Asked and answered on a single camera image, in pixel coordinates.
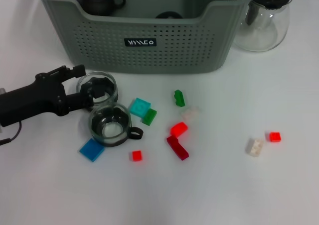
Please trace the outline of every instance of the black cable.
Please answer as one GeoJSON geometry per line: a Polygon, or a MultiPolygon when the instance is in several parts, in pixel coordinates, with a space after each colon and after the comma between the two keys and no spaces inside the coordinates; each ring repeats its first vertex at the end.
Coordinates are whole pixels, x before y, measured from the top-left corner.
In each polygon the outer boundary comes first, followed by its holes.
{"type": "Polygon", "coordinates": [[[0,146],[4,145],[4,144],[8,144],[8,143],[12,142],[13,140],[15,140],[18,137],[18,135],[20,134],[21,129],[22,129],[22,123],[21,123],[21,121],[19,121],[19,129],[18,129],[18,132],[15,134],[15,136],[12,137],[11,139],[8,138],[8,139],[0,140],[0,146]]]}

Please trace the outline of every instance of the blue lego brick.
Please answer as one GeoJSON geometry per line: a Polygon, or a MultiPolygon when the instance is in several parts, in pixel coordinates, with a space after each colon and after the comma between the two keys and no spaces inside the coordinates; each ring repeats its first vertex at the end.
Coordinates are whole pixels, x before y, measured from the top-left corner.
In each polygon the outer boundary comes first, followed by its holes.
{"type": "Polygon", "coordinates": [[[104,151],[104,147],[93,139],[90,139],[81,149],[80,153],[94,162],[104,151]]]}
{"type": "Polygon", "coordinates": [[[136,98],[130,108],[130,112],[143,119],[149,108],[151,108],[151,103],[143,101],[140,98],[136,98]]]}

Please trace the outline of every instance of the glass teapot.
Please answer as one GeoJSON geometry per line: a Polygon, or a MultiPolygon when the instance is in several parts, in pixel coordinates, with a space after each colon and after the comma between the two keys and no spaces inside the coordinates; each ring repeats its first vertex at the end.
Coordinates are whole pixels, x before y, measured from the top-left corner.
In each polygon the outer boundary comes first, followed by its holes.
{"type": "Polygon", "coordinates": [[[235,44],[254,52],[264,52],[277,47],[288,31],[291,1],[251,1],[235,37],[235,44]]]}

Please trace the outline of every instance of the red lego brick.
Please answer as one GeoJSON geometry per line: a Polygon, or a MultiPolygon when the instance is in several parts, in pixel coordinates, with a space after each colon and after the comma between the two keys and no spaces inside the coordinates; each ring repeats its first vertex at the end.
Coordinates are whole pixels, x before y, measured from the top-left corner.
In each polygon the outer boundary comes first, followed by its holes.
{"type": "Polygon", "coordinates": [[[170,129],[170,134],[178,138],[181,134],[188,130],[187,125],[184,122],[176,124],[170,129]]]}
{"type": "Polygon", "coordinates": [[[280,142],[281,141],[281,136],[279,132],[271,132],[269,134],[269,140],[270,142],[280,142]]]}
{"type": "Polygon", "coordinates": [[[132,152],[132,160],[134,162],[141,161],[142,159],[142,152],[140,150],[132,152]]]}
{"type": "Polygon", "coordinates": [[[171,148],[173,149],[173,151],[175,152],[175,154],[181,159],[181,160],[185,160],[189,157],[188,152],[180,145],[180,143],[178,142],[178,139],[175,136],[170,136],[169,138],[167,138],[167,141],[169,143],[169,145],[171,146],[171,148]]]}

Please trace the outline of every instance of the basket label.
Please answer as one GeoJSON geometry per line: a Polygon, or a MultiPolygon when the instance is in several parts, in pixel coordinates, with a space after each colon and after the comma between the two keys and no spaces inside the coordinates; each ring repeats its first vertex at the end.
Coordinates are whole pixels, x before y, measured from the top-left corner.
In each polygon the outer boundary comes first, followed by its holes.
{"type": "Polygon", "coordinates": [[[156,38],[124,38],[127,47],[156,47],[156,38]]]}

